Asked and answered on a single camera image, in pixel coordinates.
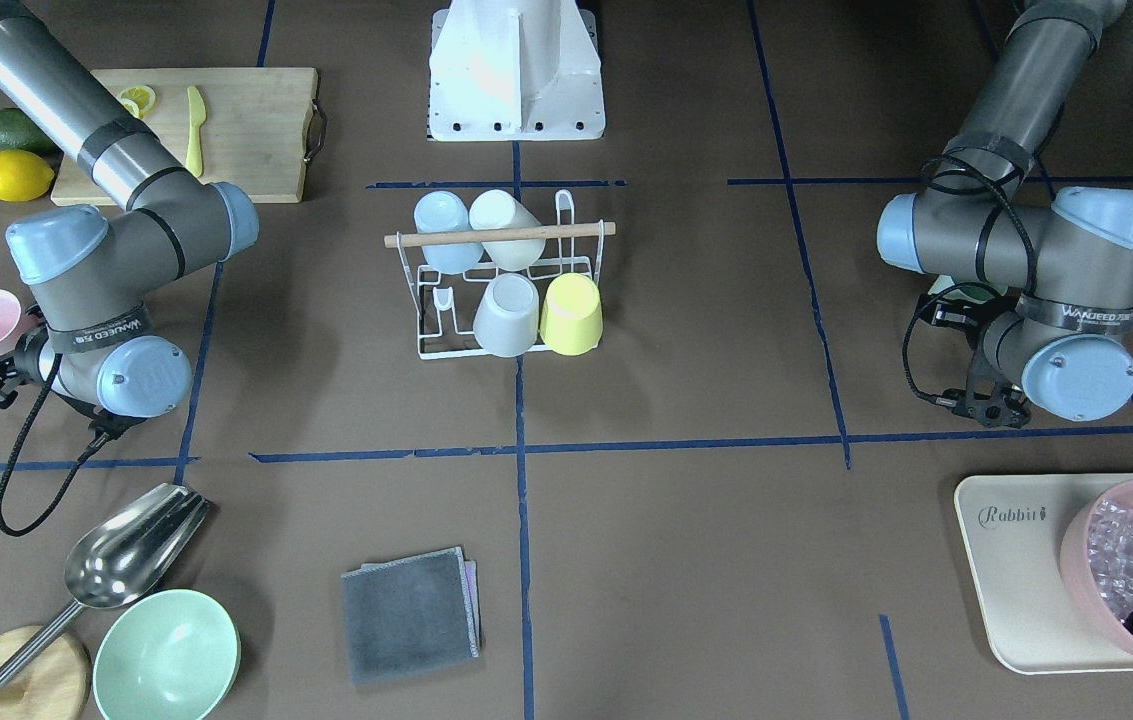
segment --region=white tray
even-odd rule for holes
[[[1010,670],[1133,670],[1133,657],[1073,609],[1059,577],[1064,530],[1082,507],[1130,478],[1133,473],[973,475],[959,483],[954,505],[988,646]]]

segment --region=light blue joint cap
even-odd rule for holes
[[[1051,210],[1084,231],[1133,249],[1133,190],[1065,187],[1051,203]]]
[[[1028,400],[1060,418],[1107,418],[1133,395],[1133,357],[1110,337],[1064,337],[1028,361],[1023,387]]]
[[[122,342],[100,364],[95,378],[99,404],[128,418],[155,418],[184,401],[191,388],[191,366],[177,346],[155,336]]]
[[[259,213],[256,213],[250,197],[236,184],[211,183],[210,187],[219,190],[219,196],[223,197],[224,207],[228,209],[228,254],[220,260],[223,261],[255,245],[259,239]]]
[[[25,283],[43,283],[67,273],[108,237],[109,225],[94,205],[69,205],[16,220],[7,246]]]
[[[455,232],[471,229],[469,209],[453,192],[434,190],[415,204],[415,229],[418,232]],[[469,272],[482,261],[482,243],[425,245],[424,261],[437,272],[458,276]]]
[[[887,202],[877,222],[877,254],[896,268],[923,273],[922,261],[917,257],[917,237],[913,235],[913,204],[917,193],[896,195]]]

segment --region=mint green bowl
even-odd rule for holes
[[[201,720],[237,676],[241,642],[213,598],[187,588],[136,602],[95,657],[95,703],[108,720]]]

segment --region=metal ice scoop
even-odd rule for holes
[[[82,610],[116,610],[150,592],[210,511],[188,488],[163,483],[86,533],[68,553],[63,584],[73,601],[0,667],[0,688],[68,628]]]

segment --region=knife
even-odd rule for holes
[[[206,121],[206,101],[197,86],[188,86],[188,152],[184,167],[191,177],[201,178],[201,126]]]

